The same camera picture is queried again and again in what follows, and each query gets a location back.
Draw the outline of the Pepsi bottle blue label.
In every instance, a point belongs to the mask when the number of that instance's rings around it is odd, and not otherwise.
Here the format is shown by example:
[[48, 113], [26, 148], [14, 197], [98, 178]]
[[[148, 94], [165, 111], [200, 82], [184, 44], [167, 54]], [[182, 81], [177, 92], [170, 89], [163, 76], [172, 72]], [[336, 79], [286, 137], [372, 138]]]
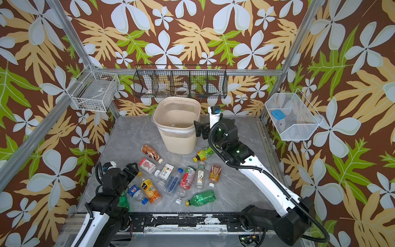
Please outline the Pepsi bottle blue label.
[[131, 187], [129, 187], [128, 195], [130, 195], [134, 200], [139, 201], [143, 205], [146, 205], [149, 202], [149, 200], [145, 196], [145, 193], [137, 185], [132, 185]]

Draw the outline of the green yellow juice bottle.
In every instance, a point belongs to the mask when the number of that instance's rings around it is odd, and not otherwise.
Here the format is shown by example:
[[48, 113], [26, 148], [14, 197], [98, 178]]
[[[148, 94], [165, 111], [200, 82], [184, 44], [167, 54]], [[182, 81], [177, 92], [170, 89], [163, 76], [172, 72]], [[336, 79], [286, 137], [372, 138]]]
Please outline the green yellow juice bottle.
[[193, 161], [195, 163], [198, 161], [205, 161], [213, 154], [215, 154], [214, 150], [211, 147], [207, 147], [205, 149], [200, 150], [193, 158]]

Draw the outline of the amber tea bottle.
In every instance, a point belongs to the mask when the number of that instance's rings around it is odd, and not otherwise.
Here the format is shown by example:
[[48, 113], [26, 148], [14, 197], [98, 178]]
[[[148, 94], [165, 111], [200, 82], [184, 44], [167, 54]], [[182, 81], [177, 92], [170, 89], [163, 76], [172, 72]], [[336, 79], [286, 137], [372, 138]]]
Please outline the amber tea bottle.
[[214, 188], [215, 185], [219, 182], [221, 175], [222, 167], [217, 164], [213, 164], [209, 174], [209, 184], [208, 186]]

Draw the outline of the orange juice bottle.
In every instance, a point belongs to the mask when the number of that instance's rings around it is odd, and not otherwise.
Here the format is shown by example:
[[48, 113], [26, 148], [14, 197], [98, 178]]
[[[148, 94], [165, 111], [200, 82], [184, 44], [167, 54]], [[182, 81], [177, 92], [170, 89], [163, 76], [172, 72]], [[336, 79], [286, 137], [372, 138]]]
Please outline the orange juice bottle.
[[161, 194], [156, 189], [153, 181], [144, 175], [142, 172], [138, 173], [140, 187], [148, 197], [151, 204], [157, 204], [161, 200]]

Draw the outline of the brown Nescafe coffee bottle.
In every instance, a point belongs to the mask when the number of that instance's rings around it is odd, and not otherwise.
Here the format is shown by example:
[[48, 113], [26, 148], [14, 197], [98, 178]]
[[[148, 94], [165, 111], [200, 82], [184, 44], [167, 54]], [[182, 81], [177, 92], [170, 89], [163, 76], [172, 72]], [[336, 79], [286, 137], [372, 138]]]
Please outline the brown Nescafe coffee bottle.
[[164, 160], [159, 156], [156, 150], [148, 144], [144, 144], [142, 146], [142, 152], [149, 158], [157, 161], [159, 164], [162, 164], [164, 162]]

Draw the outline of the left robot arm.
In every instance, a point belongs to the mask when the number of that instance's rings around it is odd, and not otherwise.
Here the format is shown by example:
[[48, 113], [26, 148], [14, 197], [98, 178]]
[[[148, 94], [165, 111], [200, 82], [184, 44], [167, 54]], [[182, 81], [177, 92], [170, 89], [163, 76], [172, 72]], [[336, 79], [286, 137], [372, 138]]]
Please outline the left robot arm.
[[119, 231], [129, 227], [129, 210], [121, 207], [120, 197], [138, 175], [137, 163], [120, 169], [114, 162], [95, 165], [95, 176], [99, 182], [94, 198], [85, 204], [87, 214], [82, 227], [72, 243], [73, 247], [109, 247]]

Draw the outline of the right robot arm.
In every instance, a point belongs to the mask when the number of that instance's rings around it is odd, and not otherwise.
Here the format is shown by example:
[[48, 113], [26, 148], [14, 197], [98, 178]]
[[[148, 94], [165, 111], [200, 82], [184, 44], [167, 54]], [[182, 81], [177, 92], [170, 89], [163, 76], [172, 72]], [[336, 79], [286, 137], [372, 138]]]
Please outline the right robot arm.
[[244, 228], [273, 230], [289, 246], [301, 238], [329, 242], [329, 233], [312, 216], [313, 202], [290, 191], [265, 168], [255, 153], [239, 140], [233, 119], [221, 118], [214, 124], [195, 121], [194, 127], [196, 135], [208, 141], [210, 148], [225, 165], [249, 178], [274, 207], [273, 210], [254, 205], [246, 207], [240, 213]]

